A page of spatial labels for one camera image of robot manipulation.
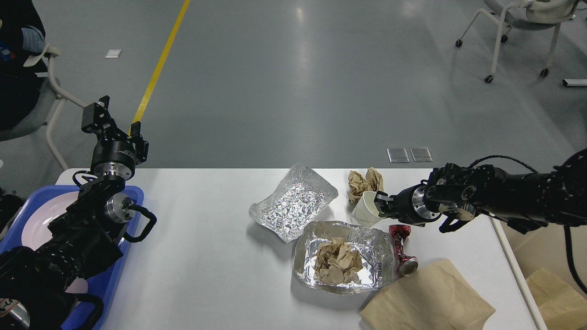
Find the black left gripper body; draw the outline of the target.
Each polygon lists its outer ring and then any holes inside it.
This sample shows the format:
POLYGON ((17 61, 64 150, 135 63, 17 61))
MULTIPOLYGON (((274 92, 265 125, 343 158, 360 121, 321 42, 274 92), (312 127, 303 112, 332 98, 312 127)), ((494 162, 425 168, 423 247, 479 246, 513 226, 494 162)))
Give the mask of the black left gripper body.
POLYGON ((99 140, 94 147, 90 173, 95 176, 115 175, 129 180, 135 174, 136 150, 124 141, 99 140))

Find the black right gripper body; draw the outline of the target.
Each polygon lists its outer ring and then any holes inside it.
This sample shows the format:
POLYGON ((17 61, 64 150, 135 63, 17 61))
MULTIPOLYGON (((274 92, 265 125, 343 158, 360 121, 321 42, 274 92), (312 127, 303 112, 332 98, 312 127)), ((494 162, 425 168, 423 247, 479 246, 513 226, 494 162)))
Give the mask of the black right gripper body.
POLYGON ((424 204, 426 187, 425 184, 419 184, 395 196, 395 219, 410 226, 424 227, 441 217, 441 213, 429 210, 424 204))

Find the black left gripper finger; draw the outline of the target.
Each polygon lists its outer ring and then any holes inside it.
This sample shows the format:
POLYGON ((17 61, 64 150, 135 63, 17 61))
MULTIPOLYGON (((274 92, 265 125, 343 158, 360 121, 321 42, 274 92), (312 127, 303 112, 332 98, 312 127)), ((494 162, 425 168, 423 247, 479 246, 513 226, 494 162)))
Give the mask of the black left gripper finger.
POLYGON ((140 130, 140 121, 132 123, 128 139, 135 150, 135 163, 137 165, 146 162, 149 152, 149 142, 144 140, 140 130))
POLYGON ((82 132, 95 134, 98 140, 120 141, 120 130, 108 111, 110 99, 105 95, 97 103, 91 103, 83 108, 82 132))

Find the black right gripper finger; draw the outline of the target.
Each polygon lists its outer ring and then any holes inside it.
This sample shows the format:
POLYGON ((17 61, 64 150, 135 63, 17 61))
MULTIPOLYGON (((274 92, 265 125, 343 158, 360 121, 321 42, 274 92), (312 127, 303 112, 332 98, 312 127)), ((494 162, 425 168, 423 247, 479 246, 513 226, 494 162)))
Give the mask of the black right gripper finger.
POLYGON ((382 219, 398 219, 399 213, 396 205, 396 196, 388 195, 385 192, 376 192, 374 205, 382 219))

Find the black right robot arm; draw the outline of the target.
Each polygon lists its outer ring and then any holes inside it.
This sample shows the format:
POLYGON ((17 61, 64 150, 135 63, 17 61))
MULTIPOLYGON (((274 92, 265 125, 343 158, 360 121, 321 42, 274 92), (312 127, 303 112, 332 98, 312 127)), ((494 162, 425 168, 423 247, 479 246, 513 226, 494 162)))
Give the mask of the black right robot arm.
POLYGON ((581 150, 543 174, 526 163, 522 166, 529 173, 524 175, 510 175, 494 165, 485 165, 484 159, 467 167, 448 163, 396 195, 376 192, 374 203, 380 216, 418 227, 444 215, 446 219, 439 227, 442 233, 455 232, 479 215, 497 219, 520 234, 559 224, 564 228, 571 276, 585 291, 574 265, 570 230, 587 223, 586 154, 581 150))

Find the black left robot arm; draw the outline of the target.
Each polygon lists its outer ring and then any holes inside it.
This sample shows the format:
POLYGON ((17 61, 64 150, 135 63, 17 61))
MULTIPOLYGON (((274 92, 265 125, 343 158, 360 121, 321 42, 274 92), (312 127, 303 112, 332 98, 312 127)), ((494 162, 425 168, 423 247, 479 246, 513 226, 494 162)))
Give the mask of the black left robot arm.
POLYGON ((97 137, 85 184, 65 213, 52 220, 51 239, 37 249, 13 247, 1 255, 1 328, 60 330, 77 303, 91 303, 80 330, 94 328, 104 313, 103 299, 67 289, 77 278, 90 279, 123 257, 119 241, 142 242, 156 216, 123 194, 136 165, 147 160, 149 142, 134 122, 130 133, 111 117, 109 96, 83 109, 81 129, 97 137))

